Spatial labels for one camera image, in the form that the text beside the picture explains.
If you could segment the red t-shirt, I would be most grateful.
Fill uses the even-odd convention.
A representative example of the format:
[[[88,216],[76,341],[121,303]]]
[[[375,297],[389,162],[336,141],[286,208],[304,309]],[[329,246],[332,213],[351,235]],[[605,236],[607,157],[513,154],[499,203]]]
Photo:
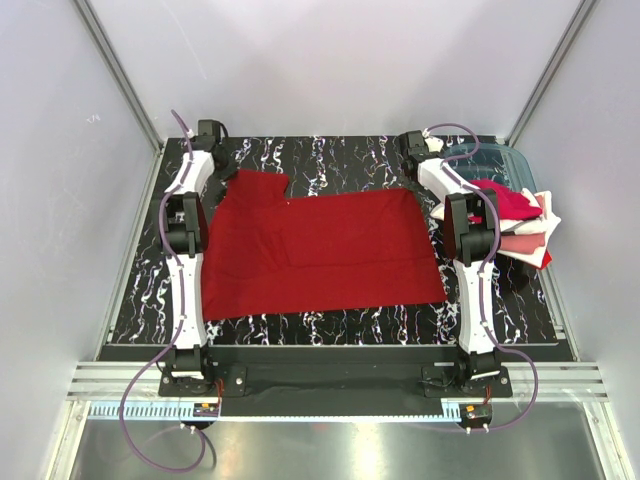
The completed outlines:
[[[205,320],[446,300],[411,191],[288,198],[288,184],[251,170],[229,181],[204,255]]]

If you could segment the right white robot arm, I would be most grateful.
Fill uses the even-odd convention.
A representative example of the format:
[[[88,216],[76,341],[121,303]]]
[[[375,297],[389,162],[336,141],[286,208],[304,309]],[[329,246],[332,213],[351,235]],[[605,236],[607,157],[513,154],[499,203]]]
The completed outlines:
[[[482,395],[500,375],[493,326],[491,283],[500,243],[497,195],[481,189],[449,166],[422,132],[399,136],[405,174],[444,205],[443,243],[459,287],[461,328],[454,365],[436,388]]]

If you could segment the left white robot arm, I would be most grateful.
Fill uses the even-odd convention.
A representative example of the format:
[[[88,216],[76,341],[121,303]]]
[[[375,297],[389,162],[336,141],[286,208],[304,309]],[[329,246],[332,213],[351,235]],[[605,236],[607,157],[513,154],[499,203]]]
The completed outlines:
[[[157,236],[171,282],[173,330],[162,368],[159,394],[203,396],[215,390],[216,372],[208,354],[203,319],[201,272],[208,248],[209,227],[202,196],[209,178],[228,166],[216,153],[227,136],[226,127],[206,120],[193,132],[171,112],[184,138],[182,162],[161,195],[156,214]]]

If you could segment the clear blue plastic bin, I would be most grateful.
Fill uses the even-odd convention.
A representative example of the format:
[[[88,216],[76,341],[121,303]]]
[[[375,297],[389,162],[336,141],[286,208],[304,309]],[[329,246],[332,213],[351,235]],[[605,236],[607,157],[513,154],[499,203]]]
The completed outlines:
[[[473,156],[471,143],[461,143],[444,151],[444,157],[463,155],[449,165],[465,180],[489,179],[511,190],[527,188],[536,192],[536,185],[528,161],[519,151],[506,145],[482,143]]]

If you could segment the black marble pattern mat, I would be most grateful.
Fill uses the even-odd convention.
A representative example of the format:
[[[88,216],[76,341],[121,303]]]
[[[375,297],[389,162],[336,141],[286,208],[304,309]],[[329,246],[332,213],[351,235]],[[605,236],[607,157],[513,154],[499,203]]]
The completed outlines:
[[[407,183],[392,136],[234,138],[229,149],[244,168],[286,174],[291,197],[380,190]],[[428,228],[448,296],[445,302],[220,320],[207,325],[209,341],[219,345],[321,347],[453,343],[461,319],[456,275],[444,256],[436,222],[430,221]],[[547,289],[534,268],[499,257],[493,289],[495,328],[502,342],[557,342]],[[171,329],[168,271],[155,244],[153,224],[146,221],[107,341],[116,346],[162,345],[168,342]]]

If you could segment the crimson t-shirt on pile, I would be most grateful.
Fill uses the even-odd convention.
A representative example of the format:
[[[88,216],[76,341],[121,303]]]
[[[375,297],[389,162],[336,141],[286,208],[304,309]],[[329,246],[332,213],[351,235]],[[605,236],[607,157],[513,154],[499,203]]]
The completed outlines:
[[[543,213],[539,206],[533,205],[522,193],[504,185],[489,179],[472,180],[471,183],[480,189],[491,189],[496,193],[501,220],[530,220]]]

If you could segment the right connector box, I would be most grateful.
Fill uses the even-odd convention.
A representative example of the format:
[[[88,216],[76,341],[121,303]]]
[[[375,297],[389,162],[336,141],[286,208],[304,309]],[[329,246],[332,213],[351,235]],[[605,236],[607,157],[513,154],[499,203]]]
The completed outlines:
[[[493,418],[491,404],[468,404],[461,412],[461,424],[464,427],[480,428],[489,425]]]

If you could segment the connector box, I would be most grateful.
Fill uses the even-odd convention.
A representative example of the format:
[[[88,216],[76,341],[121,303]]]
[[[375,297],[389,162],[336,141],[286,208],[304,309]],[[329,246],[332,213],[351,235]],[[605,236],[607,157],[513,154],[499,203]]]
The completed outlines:
[[[461,412],[461,424],[464,427],[480,428],[489,425],[493,418],[491,404],[468,404]]]
[[[195,418],[217,418],[220,415],[219,402],[195,402],[192,414]]]

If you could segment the left connector box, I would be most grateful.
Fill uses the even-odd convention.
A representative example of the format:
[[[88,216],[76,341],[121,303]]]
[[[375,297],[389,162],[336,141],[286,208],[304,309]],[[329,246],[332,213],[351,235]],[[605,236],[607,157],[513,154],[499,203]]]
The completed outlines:
[[[192,414],[195,418],[217,418],[220,415],[219,402],[195,402]]]

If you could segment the left aluminium frame post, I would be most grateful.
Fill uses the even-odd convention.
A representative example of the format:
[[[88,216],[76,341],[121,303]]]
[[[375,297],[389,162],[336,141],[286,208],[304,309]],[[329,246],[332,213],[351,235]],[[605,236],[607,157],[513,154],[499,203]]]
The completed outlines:
[[[137,125],[140,127],[145,139],[151,148],[158,152],[164,145],[150,116],[146,112],[139,95],[137,94],[129,76],[127,75],[117,52],[109,39],[105,27],[99,19],[92,2],[88,0],[71,0],[82,24],[91,37],[100,57],[102,58],[109,74],[114,80],[120,94],[127,104]]]

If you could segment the aluminium frame post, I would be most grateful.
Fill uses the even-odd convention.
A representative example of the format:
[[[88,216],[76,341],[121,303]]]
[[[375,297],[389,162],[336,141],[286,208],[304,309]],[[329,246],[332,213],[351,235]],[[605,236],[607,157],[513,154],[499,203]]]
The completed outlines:
[[[120,94],[127,104],[137,125],[140,127],[145,139],[151,148],[158,152],[164,145],[150,116],[146,112],[139,95],[137,94],[129,76],[127,75],[117,52],[109,39],[105,27],[99,19],[92,2],[88,0],[71,0],[82,24],[91,37],[100,57],[102,58],[109,74],[114,80]]]
[[[598,4],[598,0],[581,0],[578,3],[531,94],[525,102],[523,109],[518,115],[513,128],[505,137],[505,143],[508,146],[515,147],[524,134],[525,129],[534,117],[537,108],[540,106],[552,82]]]

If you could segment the right aluminium frame post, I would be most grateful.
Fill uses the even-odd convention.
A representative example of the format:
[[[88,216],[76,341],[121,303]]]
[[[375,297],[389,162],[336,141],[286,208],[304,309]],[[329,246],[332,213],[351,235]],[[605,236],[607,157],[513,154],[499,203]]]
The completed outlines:
[[[598,4],[598,0],[581,0],[578,3],[531,94],[525,102],[523,109],[518,115],[513,128],[505,137],[505,143],[508,146],[515,147],[524,134],[525,129],[534,117],[537,108],[540,106],[552,82]]]

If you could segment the front aluminium rail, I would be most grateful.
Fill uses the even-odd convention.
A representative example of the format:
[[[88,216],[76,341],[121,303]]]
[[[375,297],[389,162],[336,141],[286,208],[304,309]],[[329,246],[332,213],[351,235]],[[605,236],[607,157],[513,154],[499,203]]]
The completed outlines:
[[[293,365],[251,364],[248,366],[219,366],[224,383],[224,397],[247,396],[264,387],[334,388],[338,391],[398,388],[407,384],[420,388],[422,382],[432,382],[436,373],[446,365],[420,367],[409,364],[393,365]],[[158,396],[162,374],[152,366],[141,370],[139,363],[83,362],[76,367],[67,392],[70,399],[115,400],[127,386],[135,399]],[[500,386],[509,386],[516,400],[522,402],[538,387],[538,400],[559,401],[573,397],[580,401],[604,401],[607,398],[598,367],[593,363],[539,362],[531,367],[525,362],[508,362],[498,380]]]

